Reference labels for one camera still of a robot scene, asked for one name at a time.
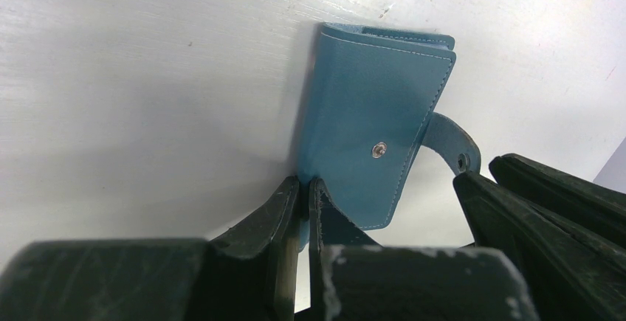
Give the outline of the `blue leather card holder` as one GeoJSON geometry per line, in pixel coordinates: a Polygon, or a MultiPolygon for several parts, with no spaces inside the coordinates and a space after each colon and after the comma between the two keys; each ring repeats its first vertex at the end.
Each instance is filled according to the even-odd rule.
{"type": "Polygon", "coordinates": [[[472,137],[436,112],[456,61],[450,35],[326,22],[320,26],[297,175],[321,178],[363,230],[389,225],[420,148],[454,174],[479,172],[472,137]]]}

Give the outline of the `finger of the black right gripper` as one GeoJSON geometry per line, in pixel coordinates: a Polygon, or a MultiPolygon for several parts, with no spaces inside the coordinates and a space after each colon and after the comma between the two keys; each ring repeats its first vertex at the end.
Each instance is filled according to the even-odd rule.
{"type": "Polygon", "coordinates": [[[453,187],[477,246],[513,262],[540,319],[625,319],[625,248],[477,173],[453,187]]]}
{"type": "Polygon", "coordinates": [[[513,193],[625,247],[625,194],[515,153],[495,157],[489,171],[513,193]]]}

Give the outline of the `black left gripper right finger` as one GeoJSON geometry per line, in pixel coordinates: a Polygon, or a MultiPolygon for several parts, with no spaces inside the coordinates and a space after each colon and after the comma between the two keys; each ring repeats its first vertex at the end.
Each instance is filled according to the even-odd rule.
{"type": "Polygon", "coordinates": [[[536,320],[522,274],[490,248],[384,247],[309,183],[310,320],[536,320]]]}

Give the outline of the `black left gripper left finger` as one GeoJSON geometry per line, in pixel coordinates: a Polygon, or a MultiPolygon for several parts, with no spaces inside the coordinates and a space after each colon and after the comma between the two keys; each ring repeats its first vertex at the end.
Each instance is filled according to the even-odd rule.
{"type": "Polygon", "coordinates": [[[292,320],[300,184],[220,236],[39,241],[1,274],[3,320],[292,320]]]}

